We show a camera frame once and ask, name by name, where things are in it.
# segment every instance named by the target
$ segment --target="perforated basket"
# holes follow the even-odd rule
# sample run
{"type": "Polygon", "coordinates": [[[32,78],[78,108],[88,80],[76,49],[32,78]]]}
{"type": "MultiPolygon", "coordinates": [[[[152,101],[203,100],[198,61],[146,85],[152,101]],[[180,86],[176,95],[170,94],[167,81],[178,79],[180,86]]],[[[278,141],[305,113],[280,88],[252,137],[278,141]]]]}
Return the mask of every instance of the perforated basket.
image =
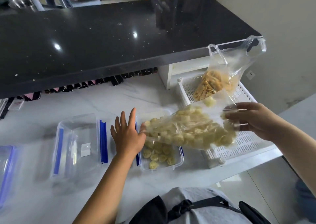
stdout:
{"type": "MultiPolygon", "coordinates": [[[[181,96],[182,104],[184,106],[196,102],[193,98],[193,93],[201,80],[201,75],[178,79],[177,92],[181,96]]],[[[256,102],[254,97],[241,82],[239,82],[236,87],[236,91],[232,95],[232,98],[235,102],[256,102]]],[[[259,138],[253,132],[239,132],[236,143],[237,147],[234,149],[221,146],[202,151],[209,167],[213,168],[220,165],[221,162],[218,162],[219,158],[224,159],[226,161],[225,165],[227,165],[275,148],[275,145],[272,142],[259,138]]]]}

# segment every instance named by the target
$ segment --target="bag of yellow food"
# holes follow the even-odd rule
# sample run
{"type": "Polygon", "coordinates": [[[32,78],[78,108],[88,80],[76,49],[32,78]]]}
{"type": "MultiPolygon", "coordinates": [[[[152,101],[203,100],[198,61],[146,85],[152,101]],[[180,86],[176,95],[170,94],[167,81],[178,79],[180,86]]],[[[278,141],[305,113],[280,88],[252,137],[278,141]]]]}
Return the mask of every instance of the bag of yellow food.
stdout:
{"type": "Polygon", "coordinates": [[[145,121],[141,131],[146,132],[148,140],[193,149],[231,146],[237,137],[239,123],[227,120],[227,111],[237,111],[237,107],[227,92],[221,90],[171,116],[145,121]]]}
{"type": "Polygon", "coordinates": [[[217,45],[210,44],[208,49],[211,62],[193,94],[196,101],[222,89],[232,94],[244,71],[266,52],[266,45],[263,37],[250,36],[235,48],[220,50],[217,45]]]}

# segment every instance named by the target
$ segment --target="gray shirt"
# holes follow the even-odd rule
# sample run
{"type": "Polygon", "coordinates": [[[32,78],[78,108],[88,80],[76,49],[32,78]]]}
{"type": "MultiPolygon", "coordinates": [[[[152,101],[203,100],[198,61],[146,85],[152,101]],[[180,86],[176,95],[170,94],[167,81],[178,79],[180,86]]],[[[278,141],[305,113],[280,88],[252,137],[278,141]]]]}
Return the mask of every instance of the gray shirt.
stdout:
{"type": "MultiPolygon", "coordinates": [[[[197,202],[214,196],[221,196],[229,202],[229,205],[238,208],[234,205],[221,191],[211,188],[181,188],[176,187],[161,196],[165,203],[167,211],[170,211],[175,205],[181,201],[189,199],[192,202],[197,202]]],[[[127,219],[124,224],[128,224],[133,217],[127,219]]],[[[222,207],[203,207],[193,209],[186,212],[181,217],[170,222],[170,224],[189,224],[189,223],[212,223],[212,224],[251,224],[251,222],[243,215],[232,210],[222,207]]]]}

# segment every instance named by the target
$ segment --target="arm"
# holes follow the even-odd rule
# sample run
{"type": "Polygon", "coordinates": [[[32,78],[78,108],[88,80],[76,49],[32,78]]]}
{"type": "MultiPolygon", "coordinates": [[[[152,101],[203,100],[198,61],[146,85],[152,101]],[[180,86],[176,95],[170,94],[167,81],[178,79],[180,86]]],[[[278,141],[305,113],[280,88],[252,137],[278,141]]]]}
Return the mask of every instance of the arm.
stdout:
{"type": "Polygon", "coordinates": [[[134,108],[130,114],[128,125],[124,112],[121,114],[121,122],[116,117],[116,131],[111,126],[111,135],[116,144],[116,156],[73,224],[115,222],[127,173],[146,139],[144,133],[138,134],[135,130],[135,113],[134,108]]]}
{"type": "Polygon", "coordinates": [[[240,102],[236,113],[226,114],[239,121],[241,131],[253,131],[273,142],[316,196],[316,141],[260,103],[240,102]]]}

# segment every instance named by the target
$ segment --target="empty plastic container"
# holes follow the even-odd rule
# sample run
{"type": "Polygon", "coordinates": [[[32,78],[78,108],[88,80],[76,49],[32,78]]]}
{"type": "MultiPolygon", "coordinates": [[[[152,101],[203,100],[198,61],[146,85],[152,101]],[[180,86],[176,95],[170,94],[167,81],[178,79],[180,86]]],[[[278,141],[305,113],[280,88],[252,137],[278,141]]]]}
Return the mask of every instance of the empty plastic container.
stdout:
{"type": "MultiPolygon", "coordinates": [[[[140,113],[136,115],[135,118],[135,127],[136,130],[139,132],[140,125],[147,121],[151,120],[152,118],[160,118],[162,116],[170,116],[172,112],[168,109],[160,109],[159,111],[150,112],[150,113],[140,113]]],[[[166,170],[166,169],[175,169],[178,166],[181,166],[184,161],[184,153],[182,147],[171,145],[174,150],[174,158],[176,159],[176,164],[169,166],[167,162],[159,163],[157,169],[149,169],[149,163],[151,162],[150,158],[144,158],[142,151],[136,156],[137,166],[140,166],[142,171],[156,171],[156,170],[166,170]]]]}
{"type": "Polygon", "coordinates": [[[14,146],[0,146],[0,209],[9,194],[16,161],[14,146]]]}
{"type": "Polygon", "coordinates": [[[95,114],[74,116],[58,124],[52,177],[80,181],[107,162],[106,123],[95,114]]]}

